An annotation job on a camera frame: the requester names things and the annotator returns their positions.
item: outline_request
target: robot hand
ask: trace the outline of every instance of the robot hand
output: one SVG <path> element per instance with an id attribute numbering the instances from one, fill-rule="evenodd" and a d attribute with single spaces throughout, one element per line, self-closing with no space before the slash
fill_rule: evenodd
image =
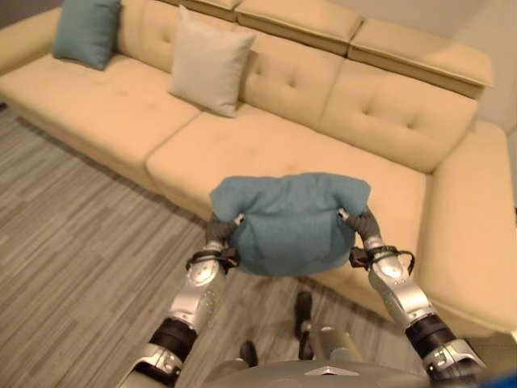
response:
<path id="1" fill-rule="evenodd" d="M 242 214 L 232 221 L 224 222 L 221 221 L 215 213 L 213 213 L 210 221 L 208 221 L 205 232 L 207 246 L 212 246 L 212 249 L 216 246 L 221 250 L 228 238 L 230 238 L 243 221 L 244 215 Z"/>
<path id="2" fill-rule="evenodd" d="M 379 223 L 368 206 L 360 216 L 352 216 L 344 209 L 339 210 L 339 215 L 345 224 L 361 236 L 363 241 L 372 237 L 380 237 Z"/>
<path id="3" fill-rule="evenodd" d="M 340 209 L 338 215 L 361 236 L 366 252 L 385 245 L 380 236 L 379 223 L 368 206 L 360 216 L 352 216 L 345 209 Z"/>

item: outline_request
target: wooden floor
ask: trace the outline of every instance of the wooden floor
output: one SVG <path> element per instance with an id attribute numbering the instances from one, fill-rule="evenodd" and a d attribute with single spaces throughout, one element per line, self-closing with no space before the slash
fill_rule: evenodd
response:
<path id="1" fill-rule="evenodd" d="M 166 314 L 203 228 L 10 109 L 0 112 L 0 387 L 116 386 Z M 421 373 L 396 327 L 323 286 L 237 271 L 227 283 L 180 388 L 200 386 L 247 339 L 260 362 L 295 359 L 300 289 L 313 292 L 314 320 L 349 331 L 366 361 Z"/>

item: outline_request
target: backrest cushion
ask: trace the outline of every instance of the backrest cushion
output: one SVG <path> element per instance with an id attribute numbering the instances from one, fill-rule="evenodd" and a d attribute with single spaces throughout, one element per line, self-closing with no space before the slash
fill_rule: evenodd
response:
<path id="1" fill-rule="evenodd" d="M 246 27 L 234 31 L 256 35 L 239 99 L 315 129 L 343 59 Z"/>
<path id="2" fill-rule="evenodd" d="M 321 133 L 422 172 L 431 172 L 464 136 L 477 102 L 452 91 L 345 60 Z"/>
<path id="3" fill-rule="evenodd" d="M 156 0 L 122 0 L 117 49 L 160 70 L 170 72 L 179 9 Z M 195 18 L 221 30 L 235 25 L 195 13 Z"/>

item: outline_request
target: sofa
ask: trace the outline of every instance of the sofa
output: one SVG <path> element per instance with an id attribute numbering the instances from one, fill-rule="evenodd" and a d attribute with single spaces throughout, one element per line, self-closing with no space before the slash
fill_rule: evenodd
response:
<path id="1" fill-rule="evenodd" d="M 178 7 L 255 40 L 237 117 L 167 92 Z M 459 335 L 517 327 L 517 244 L 503 131 L 475 49 L 313 0 L 122 0 L 104 71 L 50 53 L 50 10 L 0 31 L 0 99 L 56 139 L 207 220 L 225 177 L 329 172 L 367 181 L 384 240 Z M 367 273 L 314 280 L 388 318 Z"/>

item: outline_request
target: white wall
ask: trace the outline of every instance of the white wall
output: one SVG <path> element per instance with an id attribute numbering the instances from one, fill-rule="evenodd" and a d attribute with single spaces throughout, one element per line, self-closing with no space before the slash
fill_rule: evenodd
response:
<path id="1" fill-rule="evenodd" d="M 508 134 L 517 206 L 517 0 L 328 1 L 370 18 L 449 37 L 490 55 L 494 88 L 481 97 L 478 117 Z"/>

